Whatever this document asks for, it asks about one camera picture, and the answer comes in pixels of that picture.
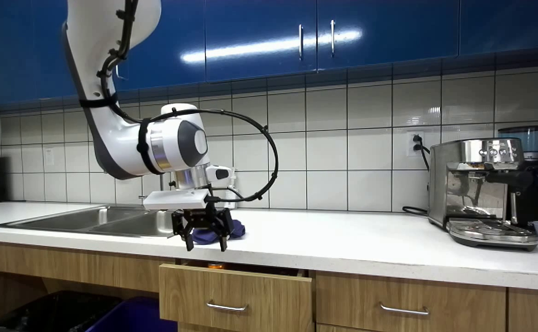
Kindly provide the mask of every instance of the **robotic arm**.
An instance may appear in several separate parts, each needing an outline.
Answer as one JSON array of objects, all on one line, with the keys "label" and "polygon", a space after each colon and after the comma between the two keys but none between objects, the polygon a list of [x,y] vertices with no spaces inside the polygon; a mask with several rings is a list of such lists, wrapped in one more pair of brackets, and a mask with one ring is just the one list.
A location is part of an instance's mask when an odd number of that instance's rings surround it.
[{"label": "robotic arm", "polygon": [[[188,104],[164,106],[160,117],[134,120],[118,104],[112,72],[127,52],[160,21],[160,0],[68,0],[64,41],[79,102],[94,139],[99,166],[116,179],[173,172],[178,189],[153,192],[147,211],[171,211],[173,233],[193,248],[193,229],[213,231],[221,249],[232,229],[230,211],[219,203],[260,200],[276,179],[278,155],[267,128],[228,111],[199,111]],[[232,117],[254,126],[274,153],[274,174],[254,196],[221,200],[213,185],[232,179],[232,170],[210,165],[201,113]]]}]

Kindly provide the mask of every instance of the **upper cabinet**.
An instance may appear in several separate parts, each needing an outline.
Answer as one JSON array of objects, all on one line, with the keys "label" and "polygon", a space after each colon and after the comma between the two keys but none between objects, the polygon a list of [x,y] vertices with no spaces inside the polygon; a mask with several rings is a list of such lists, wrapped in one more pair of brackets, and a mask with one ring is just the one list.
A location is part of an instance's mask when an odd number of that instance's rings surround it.
[{"label": "upper cabinet", "polygon": [[317,0],[317,69],[457,54],[453,0]]},{"label": "upper cabinet", "polygon": [[204,2],[162,0],[156,30],[129,52],[116,85],[134,91],[199,83],[204,80],[204,61],[188,61],[188,52],[204,52]]},{"label": "upper cabinet", "polygon": [[538,48],[538,0],[462,0],[460,54]]},{"label": "upper cabinet", "polygon": [[313,0],[206,0],[206,80],[258,78],[309,70],[315,65]]},{"label": "upper cabinet", "polygon": [[[538,0],[160,2],[121,93],[538,48]],[[0,0],[0,104],[75,96],[64,21],[64,0]]]}]

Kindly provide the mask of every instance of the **stainless steel sink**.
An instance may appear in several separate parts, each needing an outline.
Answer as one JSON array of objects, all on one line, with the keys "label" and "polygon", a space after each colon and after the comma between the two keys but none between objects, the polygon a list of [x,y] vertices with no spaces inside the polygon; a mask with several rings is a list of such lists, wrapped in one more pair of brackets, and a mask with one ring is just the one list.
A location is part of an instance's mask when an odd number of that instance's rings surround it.
[{"label": "stainless steel sink", "polygon": [[75,214],[0,224],[2,229],[83,233],[105,236],[167,236],[171,218],[142,207],[108,207]]}]

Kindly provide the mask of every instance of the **white countertop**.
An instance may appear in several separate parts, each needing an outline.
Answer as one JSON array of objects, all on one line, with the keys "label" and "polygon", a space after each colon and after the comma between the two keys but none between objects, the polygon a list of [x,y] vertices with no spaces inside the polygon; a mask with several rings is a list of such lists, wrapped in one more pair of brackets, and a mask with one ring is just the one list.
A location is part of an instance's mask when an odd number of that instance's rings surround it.
[{"label": "white countertop", "polygon": [[[0,224],[86,209],[94,205],[0,203]],[[230,240],[225,253],[217,244],[186,251],[177,236],[123,238],[0,229],[0,242],[538,290],[538,248],[466,248],[422,216],[232,211],[232,218],[245,224],[247,236]]]}]

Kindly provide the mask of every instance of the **coffee machine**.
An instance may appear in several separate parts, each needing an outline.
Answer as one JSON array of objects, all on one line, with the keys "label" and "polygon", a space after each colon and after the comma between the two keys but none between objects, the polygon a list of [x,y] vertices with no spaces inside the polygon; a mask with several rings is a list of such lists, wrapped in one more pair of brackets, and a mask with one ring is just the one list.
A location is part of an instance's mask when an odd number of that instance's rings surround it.
[{"label": "coffee machine", "polygon": [[538,126],[503,128],[497,135],[521,141],[523,161],[517,172],[527,174],[529,181],[512,198],[510,205],[516,205],[516,214],[510,218],[517,227],[532,229],[532,222],[538,220]]},{"label": "coffee machine", "polygon": [[519,139],[455,141],[431,148],[429,222],[460,244],[532,249],[532,231],[512,225],[514,198],[529,187]]}]

